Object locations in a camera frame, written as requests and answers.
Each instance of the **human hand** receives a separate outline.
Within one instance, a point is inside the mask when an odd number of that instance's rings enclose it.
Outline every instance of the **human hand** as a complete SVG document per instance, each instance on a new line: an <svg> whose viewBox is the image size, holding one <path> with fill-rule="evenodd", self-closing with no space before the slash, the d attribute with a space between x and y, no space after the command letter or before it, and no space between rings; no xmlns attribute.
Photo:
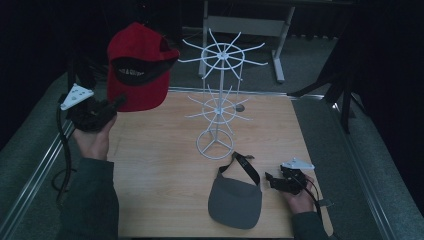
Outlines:
<svg viewBox="0 0 424 240"><path fill-rule="evenodd" d="M308 175L305 175L305 177L308 180L306 184L306 189L310 191L314 179L309 177ZM305 190L300 191L296 195L293 195L288 192L281 192L281 194L286 199L293 214L314 211L314 201Z"/></svg>
<svg viewBox="0 0 424 240"><path fill-rule="evenodd" d="M107 153L109 151L109 131L115 124L116 118L117 116L112 118L103 129L97 133L75 129L73 136L82 157L107 160Z"/></svg>

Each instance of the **gray sleeve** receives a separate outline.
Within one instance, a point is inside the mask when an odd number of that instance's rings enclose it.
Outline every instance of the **gray sleeve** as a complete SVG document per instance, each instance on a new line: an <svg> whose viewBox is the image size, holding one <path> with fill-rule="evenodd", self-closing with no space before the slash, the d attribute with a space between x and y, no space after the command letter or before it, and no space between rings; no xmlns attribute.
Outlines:
<svg viewBox="0 0 424 240"><path fill-rule="evenodd" d="M321 219L316 212L304 212L292 217L296 240L328 240Z"/></svg>
<svg viewBox="0 0 424 240"><path fill-rule="evenodd" d="M113 162L83 158L64 202L56 239L117 239Z"/></svg>

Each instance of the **wooden tabletop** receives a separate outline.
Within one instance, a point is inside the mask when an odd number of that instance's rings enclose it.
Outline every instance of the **wooden tabletop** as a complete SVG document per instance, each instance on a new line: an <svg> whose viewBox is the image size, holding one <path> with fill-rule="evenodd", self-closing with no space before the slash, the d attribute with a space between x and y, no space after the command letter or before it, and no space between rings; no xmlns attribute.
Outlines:
<svg viewBox="0 0 424 240"><path fill-rule="evenodd" d="M289 238L291 213L280 193L269 187L265 172L279 175L279 165L293 157L310 162L292 103L281 95L240 94L248 99L245 110L228 124L234 151L253 155L252 166L261 176L262 212L258 224L240 230L215 222L208 213L208 197L218 167L230 156L209 159L196 147L209 126L202 115L201 93L169 92L158 108L118 113L111 130L109 161L115 162L114 181L120 203L119 235L122 237L242 237ZM229 100L236 102L236 96ZM220 129L231 133L226 124ZM210 153L223 151L212 146ZM313 170L304 171L316 179ZM253 184L238 164L224 173ZM326 231L333 229L325 208Z"/></svg>

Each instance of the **black strap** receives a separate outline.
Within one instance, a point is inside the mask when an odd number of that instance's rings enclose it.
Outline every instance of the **black strap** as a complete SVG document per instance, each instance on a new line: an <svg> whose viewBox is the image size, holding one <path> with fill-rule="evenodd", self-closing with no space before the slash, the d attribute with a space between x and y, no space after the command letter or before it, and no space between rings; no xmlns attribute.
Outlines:
<svg viewBox="0 0 424 240"><path fill-rule="evenodd" d="M228 167L234 162L234 159L237 159L237 161L240 163L240 165L243 167L244 171L250 176L250 178L255 182L256 185L259 186L259 183L261 182L261 179L259 177L258 172L252 167L252 165L247 161L246 156L243 156L239 154L238 152L234 152L231 155L231 162L226 166L221 166L219 168L219 172L223 173L225 170L228 169Z"/></svg>

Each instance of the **dark background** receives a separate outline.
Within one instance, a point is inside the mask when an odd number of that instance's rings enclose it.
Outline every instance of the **dark background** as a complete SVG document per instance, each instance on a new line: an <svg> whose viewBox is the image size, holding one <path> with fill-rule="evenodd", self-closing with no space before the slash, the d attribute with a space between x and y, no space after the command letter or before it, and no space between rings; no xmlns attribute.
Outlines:
<svg viewBox="0 0 424 240"><path fill-rule="evenodd" d="M354 90L423 212L424 3L359 3L361 7L299 7L289 34L340 38L322 77L343 71L355 51L362 51L361 64L355 65ZM258 8L218 2L210 11L256 16L264 12ZM275 6L260 8L265 8L267 18L281 18L286 11ZM202 25L202 12L202 1L1 1L0 149L48 86L66 72L69 59L77 60L80 76L94 81L90 65L107 64L107 44L127 24L145 22L178 42L181 26Z"/></svg>

